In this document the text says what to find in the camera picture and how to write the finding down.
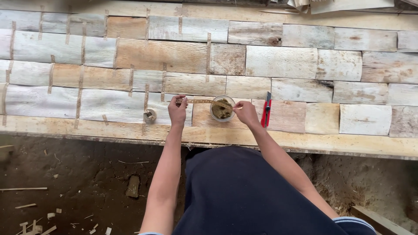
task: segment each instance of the right hand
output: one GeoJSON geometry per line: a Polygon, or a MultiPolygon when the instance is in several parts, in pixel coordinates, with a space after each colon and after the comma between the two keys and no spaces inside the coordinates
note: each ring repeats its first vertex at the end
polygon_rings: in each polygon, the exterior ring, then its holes
{"type": "Polygon", "coordinates": [[[255,106],[249,101],[239,101],[232,109],[238,116],[238,119],[248,127],[259,124],[255,106]]]}

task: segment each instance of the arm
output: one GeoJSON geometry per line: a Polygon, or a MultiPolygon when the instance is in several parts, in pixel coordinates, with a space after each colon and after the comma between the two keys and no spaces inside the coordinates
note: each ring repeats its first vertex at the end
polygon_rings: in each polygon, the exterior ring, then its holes
{"type": "Polygon", "coordinates": [[[173,231],[181,171],[181,134],[186,120],[186,107],[185,95],[174,96],[168,105],[171,129],[148,192],[140,233],[158,232],[169,235],[173,231]],[[184,98],[181,105],[176,104],[176,99],[179,98],[184,98]]]}
{"type": "Polygon", "coordinates": [[[246,124],[254,135],[263,158],[285,178],[296,190],[317,206],[330,218],[338,214],[319,195],[308,176],[299,165],[271,138],[260,125],[255,107],[250,102],[240,101],[234,106],[234,112],[241,122],[246,124]]]}

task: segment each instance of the red utility knife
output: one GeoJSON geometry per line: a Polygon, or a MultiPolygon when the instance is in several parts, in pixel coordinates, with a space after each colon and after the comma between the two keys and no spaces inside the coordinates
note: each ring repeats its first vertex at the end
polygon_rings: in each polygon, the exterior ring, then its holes
{"type": "Polygon", "coordinates": [[[271,93],[267,92],[267,96],[265,98],[264,109],[263,109],[263,117],[261,118],[261,125],[266,128],[268,127],[268,121],[270,119],[270,108],[271,108],[271,93]]]}

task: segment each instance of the small bowl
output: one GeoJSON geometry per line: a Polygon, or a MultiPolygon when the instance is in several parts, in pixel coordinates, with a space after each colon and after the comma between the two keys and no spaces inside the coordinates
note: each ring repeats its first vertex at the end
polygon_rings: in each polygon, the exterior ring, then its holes
{"type": "MultiPolygon", "coordinates": [[[[226,99],[233,107],[235,106],[234,100],[231,97],[227,96],[227,95],[216,96],[213,100],[214,101],[218,101],[218,100],[222,100],[222,99],[226,99]]],[[[215,115],[213,115],[212,106],[213,106],[213,104],[210,104],[209,111],[210,111],[210,114],[212,115],[212,117],[216,121],[219,121],[219,122],[227,122],[227,121],[231,120],[234,117],[234,115],[235,115],[235,112],[233,111],[230,117],[227,117],[227,118],[217,118],[217,117],[215,117],[215,115]]]]}

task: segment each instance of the left hand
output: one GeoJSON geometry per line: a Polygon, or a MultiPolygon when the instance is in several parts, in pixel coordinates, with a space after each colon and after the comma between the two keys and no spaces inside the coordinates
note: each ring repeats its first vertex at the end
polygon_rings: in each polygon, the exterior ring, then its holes
{"type": "Polygon", "coordinates": [[[186,121],[186,108],[187,108],[187,97],[186,95],[176,95],[174,96],[170,104],[168,105],[168,114],[171,119],[171,126],[183,126],[186,121]],[[177,104],[177,99],[183,98],[181,104],[177,104]]]}

